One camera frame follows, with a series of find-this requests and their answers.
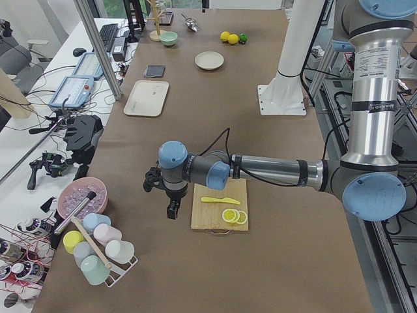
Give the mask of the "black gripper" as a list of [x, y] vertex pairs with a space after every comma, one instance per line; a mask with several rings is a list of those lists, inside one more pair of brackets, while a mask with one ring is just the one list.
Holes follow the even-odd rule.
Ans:
[[188, 187], [184, 186], [179, 190], [170, 190], [166, 189], [165, 193], [170, 199], [169, 205], [167, 206], [167, 217], [168, 219], [176, 219], [178, 216], [179, 205], [181, 203], [181, 199], [185, 197], [187, 194]]

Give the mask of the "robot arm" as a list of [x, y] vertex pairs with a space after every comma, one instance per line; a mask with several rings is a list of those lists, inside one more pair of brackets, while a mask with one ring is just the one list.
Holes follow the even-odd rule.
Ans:
[[188, 183], [223, 190], [228, 178], [254, 178], [282, 187], [309, 186], [333, 194], [352, 215], [382, 221], [399, 213], [407, 199], [392, 156], [394, 117], [403, 41], [414, 29], [415, 1], [338, 1], [334, 48], [355, 52], [347, 152], [336, 162], [283, 160], [211, 151], [197, 155], [178, 141], [158, 152], [158, 167], [143, 187], [164, 190], [167, 216], [177, 217]]

